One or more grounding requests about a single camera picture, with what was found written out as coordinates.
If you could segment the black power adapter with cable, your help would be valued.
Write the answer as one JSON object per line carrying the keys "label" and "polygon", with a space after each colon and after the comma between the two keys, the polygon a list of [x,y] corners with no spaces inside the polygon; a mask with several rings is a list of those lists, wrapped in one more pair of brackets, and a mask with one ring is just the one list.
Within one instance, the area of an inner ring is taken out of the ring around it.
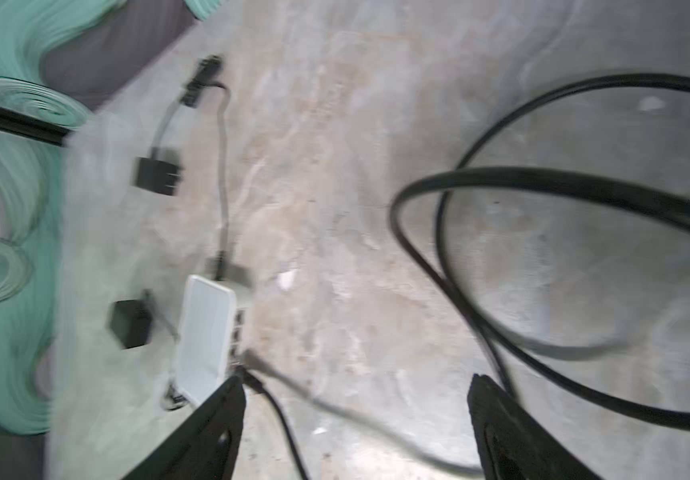
{"label": "black power adapter with cable", "polygon": [[166,317],[150,289],[144,289],[136,299],[119,300],[110,307],[108,329],[124,349],[147,345],[155,327],[162,327],[174,345],[178,345],[179,331]]}

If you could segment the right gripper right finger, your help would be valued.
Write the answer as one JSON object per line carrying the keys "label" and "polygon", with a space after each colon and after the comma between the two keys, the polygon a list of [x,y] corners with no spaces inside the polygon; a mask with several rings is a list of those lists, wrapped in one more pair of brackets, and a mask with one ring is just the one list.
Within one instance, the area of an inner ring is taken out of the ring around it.
{"label": "right gripper right finger", "polygon": [[598,477],[490,377],[472,377],[467,402],[486,479]]}

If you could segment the white network switch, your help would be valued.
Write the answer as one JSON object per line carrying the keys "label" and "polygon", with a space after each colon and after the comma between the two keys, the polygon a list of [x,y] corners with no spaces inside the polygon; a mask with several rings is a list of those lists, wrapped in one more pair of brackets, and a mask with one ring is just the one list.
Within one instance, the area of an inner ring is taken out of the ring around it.
{"label": "white network switch", "polygon": [[246,270],[187,278],[178,323],[173,387],[195,409],[227,380],[240,343],[243,315],[252,303]]}

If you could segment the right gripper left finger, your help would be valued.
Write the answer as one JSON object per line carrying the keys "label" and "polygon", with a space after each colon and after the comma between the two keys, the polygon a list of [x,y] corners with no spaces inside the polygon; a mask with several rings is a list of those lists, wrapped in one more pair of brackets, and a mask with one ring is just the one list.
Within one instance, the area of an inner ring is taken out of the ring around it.
{"label": "right gripper left finger", "polygon": [[126,477],[231,479],[245,410],[242,382],[239,377],[232,376]]}

